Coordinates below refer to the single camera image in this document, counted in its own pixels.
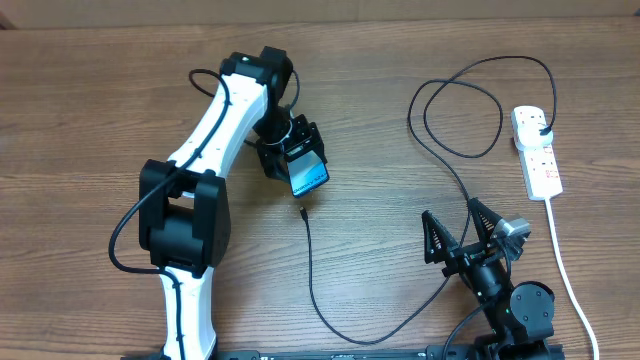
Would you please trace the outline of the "smartphone with blue screen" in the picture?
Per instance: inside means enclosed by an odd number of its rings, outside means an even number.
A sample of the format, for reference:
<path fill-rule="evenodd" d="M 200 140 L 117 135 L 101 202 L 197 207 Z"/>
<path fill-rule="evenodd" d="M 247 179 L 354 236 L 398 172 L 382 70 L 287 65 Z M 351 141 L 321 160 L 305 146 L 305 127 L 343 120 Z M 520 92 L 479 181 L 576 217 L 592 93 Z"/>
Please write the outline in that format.
<path fill-rule="evenodd" d="M 288 162 L 287 168 L 292 194 L 296 198 L 305 196 L 330 179 L 325 163 L 314 151 Z"/>

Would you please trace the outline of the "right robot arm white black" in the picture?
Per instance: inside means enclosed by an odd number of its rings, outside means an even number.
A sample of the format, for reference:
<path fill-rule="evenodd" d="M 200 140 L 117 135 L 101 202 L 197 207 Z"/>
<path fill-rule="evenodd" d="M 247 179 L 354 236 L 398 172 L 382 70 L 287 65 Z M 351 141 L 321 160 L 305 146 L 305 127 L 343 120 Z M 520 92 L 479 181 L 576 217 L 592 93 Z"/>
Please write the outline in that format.
<path fill-rule="evenodd" d="M 478 301 L 478 307 L 451 331 L 443 345 L 426 348 L 429 359 L 562 359 L 560 345 L 551 346 L 555 313 L 553 291 L 545 284 L 512 283 L 513 263 L 523 254 L 531 230 L 519 216 L 505 218 L 476 198 L 468 201 L 479 240 L 470 245 L 457 241 L 429 211 L 422 214 L 424 259 L 441 263 L 442 273 L 458 275 Z M 491 332 L 471 344 L 455 346 L 460 330 L 482 313 Z"/>

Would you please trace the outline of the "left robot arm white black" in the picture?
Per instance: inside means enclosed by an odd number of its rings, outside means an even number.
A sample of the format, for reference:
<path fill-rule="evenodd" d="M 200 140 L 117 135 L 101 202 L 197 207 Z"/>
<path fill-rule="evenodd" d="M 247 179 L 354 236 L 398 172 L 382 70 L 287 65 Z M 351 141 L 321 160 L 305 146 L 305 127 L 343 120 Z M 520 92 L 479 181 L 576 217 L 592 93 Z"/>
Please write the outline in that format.
<path fill-rule="evenodd" d="M 280 102 L 297 76 L 286 51 L 234 52 L 213 75 L 219 85 L 193 132 L 167 160 L 148 160 L 139 177 L 139 243 L 165 296 L 159 359 L 216 354 L 213 276 L 231 233 L 226 180 L 248 134 L 258 136 L 265 176 L 289 184 L 294 197 L 330 178 L 317 125 Z"/>

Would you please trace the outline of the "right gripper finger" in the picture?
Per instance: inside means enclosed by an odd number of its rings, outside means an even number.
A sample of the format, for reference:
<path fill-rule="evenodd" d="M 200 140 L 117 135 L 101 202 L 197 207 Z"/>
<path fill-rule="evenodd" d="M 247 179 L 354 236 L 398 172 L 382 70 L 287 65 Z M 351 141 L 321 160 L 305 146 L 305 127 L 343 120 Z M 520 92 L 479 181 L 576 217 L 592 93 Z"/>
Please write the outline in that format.
<path fill-rule="evenodd" d="M 459 248 L 459 243 L 432 212 L 422 213 L 422 226 L 426 264 L 446 261 Z"/>
<path fill-rule="evenodd" d="M 479 241 L 484 244 L 489 243 L 496 226 L 503 217 L 489 209 L 478 198 L 471 198 L 468 201 L 468 209 L 474 222 Z"/>

